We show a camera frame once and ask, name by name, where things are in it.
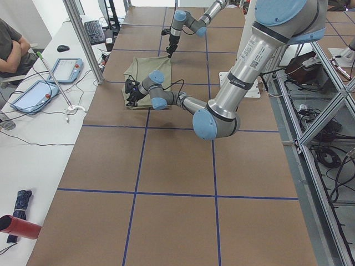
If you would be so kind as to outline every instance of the red object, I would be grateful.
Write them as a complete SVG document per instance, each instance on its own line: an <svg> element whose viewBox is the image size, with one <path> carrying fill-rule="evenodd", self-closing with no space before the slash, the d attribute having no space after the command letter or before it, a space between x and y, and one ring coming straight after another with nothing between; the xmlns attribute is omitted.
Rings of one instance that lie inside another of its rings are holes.
<svg viewBox="0 0 355 266"><path fill-rule="evenodd" d="M0 218L0 232L12 234L14 236L37 239L41 226L27 222L11 215Z"/></svg>

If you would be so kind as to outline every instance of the tablet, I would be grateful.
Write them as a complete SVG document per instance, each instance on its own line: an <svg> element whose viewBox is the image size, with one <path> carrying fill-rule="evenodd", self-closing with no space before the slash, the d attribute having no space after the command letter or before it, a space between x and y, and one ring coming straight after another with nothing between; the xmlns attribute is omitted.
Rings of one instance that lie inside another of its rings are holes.
<svg viewBox="0 0 355 266"><path fill-rule="evenodd" d="M38 80L10 106L17 111L34 115L37 111L43 109L57 95L58 91L56 85Z"/></svg>
<svg viewBox="0 0 355 266"><path fill-rule="evenodd" d="M59 58L55 62L52 72L58 83L70 84L78 78L82 68L83 60L80 58ZM54 83L51 76L47 81Z"/></svg>

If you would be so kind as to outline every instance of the person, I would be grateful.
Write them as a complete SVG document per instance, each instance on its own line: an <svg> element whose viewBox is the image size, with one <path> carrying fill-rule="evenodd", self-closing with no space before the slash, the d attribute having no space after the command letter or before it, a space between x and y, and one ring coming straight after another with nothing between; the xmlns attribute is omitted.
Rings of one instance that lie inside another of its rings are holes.
<svg viewBox="0 0 355 266"><path fill-rule="evenodd" d="M30 44L15 29L0 19L0 76L25 75L37 56L29 53Z"/></svg>

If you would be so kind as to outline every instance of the umbrella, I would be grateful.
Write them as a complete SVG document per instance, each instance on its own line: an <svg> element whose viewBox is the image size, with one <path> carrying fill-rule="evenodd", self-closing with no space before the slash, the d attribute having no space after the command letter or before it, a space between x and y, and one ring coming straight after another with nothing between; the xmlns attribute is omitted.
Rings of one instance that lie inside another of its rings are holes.
<svg viewBox="0 0 355 266"><path fill-rule="evenodd" d="M14 217L26 220L26 209L28 207L28 201L30 196L32 195L31 190L20 190L17 192L17 199L15 203L15 209L13 212ZM16 243L17 236L9 235L6 243Z"/></svg>

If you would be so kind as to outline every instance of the chair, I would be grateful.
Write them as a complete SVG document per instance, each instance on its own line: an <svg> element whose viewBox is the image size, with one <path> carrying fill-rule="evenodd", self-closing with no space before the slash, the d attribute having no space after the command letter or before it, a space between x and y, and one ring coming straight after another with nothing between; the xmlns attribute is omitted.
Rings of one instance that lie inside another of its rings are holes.
<svg viewBox="0 0 355 266"><path fill-rule="evenodd" d="M32 48L37 47L37 43L31 43L30 46L31 48L29 49L29 52L34 53ZM19 75L19 76L11 76L9 78L1 78L0 77L0 88L5 89L9 85L10 82L13 81L18 81L18 80L23 80L26 76L25 75Z"/></svg>

